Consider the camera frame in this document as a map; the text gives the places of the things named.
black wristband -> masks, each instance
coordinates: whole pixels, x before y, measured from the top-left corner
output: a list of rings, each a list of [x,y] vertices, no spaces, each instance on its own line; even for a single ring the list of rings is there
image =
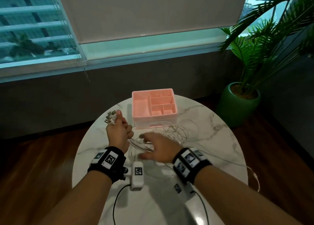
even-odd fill
[[[210,161],[196,148],[183,148],[173,159],[173,169],[183,183],[194,184],[198,172],[212,165]]]
[[[97,170],[107,175],[112,183],[124,177],[124,162],[126,158],[122,150],[114,146],[99,151],[90,163],[87,172]]]

white window shade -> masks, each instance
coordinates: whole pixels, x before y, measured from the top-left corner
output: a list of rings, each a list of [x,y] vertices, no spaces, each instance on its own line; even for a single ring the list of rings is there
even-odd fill
[[[245,0],[61,0],[80,44],[232,26]]]

hand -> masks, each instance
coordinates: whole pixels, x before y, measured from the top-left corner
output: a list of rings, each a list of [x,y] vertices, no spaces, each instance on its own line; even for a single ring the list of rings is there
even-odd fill
[[[153,152],[139,154],[140,159],[151,159],[162,163],[172,163],[175,156],[183,148],[179,143],[160,133],[148,132],[139,136],[144,142],[150,141],[154,146]]]
[[[106,127],[109,146],[117,147],[125,154],[130,145],[127,139],[132,138],[134,132],[132,132],[132,126],[127,123],[120,110],[116,111],[116,115],[116,124]]]

person's left hand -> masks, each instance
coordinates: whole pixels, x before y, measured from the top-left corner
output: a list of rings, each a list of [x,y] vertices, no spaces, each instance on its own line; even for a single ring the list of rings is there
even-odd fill
[[[116,115],[116,124],[106,127],[109,146],[117,147],[125,154],[130,145],[127,139],[132,138],[134,132],[132,132],[132,126],[128,124],[120,110],[116,111]]]

organizer compartment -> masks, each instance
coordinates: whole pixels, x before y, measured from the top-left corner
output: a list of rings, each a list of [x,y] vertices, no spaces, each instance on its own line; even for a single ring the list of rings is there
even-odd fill
[[[135,128],[162,126],[161,121],[175,124],[177,114],[171,88],[132,93],[132,116]]]

